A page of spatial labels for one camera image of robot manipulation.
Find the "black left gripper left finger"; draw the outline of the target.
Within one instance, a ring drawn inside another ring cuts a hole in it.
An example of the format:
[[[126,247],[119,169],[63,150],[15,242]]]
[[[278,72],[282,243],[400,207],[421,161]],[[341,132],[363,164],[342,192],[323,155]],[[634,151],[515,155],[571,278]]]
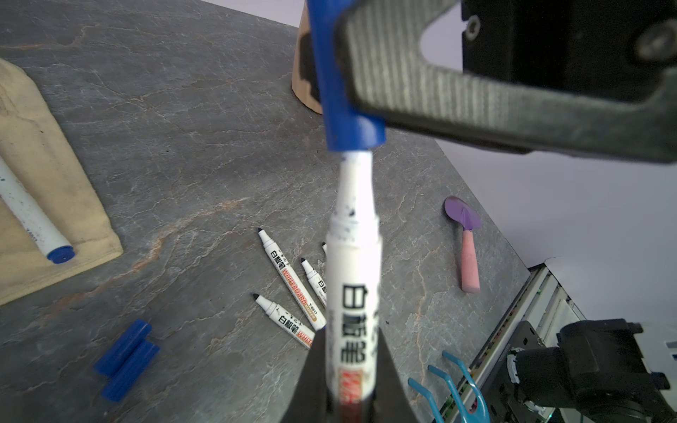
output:
[[[301,370],[294,395],[282,416],[283,423],[327,421],[325,374],[326,328],[318,331]]]

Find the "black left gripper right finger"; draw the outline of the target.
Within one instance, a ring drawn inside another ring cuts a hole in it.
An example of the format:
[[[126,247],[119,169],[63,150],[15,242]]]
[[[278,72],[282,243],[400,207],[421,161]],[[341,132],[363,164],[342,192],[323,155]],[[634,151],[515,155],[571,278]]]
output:
[[[378,330],[377,384],[373,422],[417,422],[391,357],[384,333]]]

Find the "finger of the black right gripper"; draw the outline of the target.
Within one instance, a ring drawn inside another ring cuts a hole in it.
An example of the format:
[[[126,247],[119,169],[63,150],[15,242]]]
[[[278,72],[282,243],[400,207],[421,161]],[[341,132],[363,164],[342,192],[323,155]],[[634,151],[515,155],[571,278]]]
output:
[[[300,77],[310,83],[310,96],[321,102],[320,90],[317,84],[317,70],[310,33],[305,33],[300,39]]]

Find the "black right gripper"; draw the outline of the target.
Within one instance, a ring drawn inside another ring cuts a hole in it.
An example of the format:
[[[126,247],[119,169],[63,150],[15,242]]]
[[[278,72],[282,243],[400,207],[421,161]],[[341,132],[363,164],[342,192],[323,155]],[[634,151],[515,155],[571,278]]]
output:
[[[421,54],[424,31],[451,7],[359,1],[342,12],[350,103],[480,148],[675,162],[674,1],[464,1],[463,69],[477,76]]]

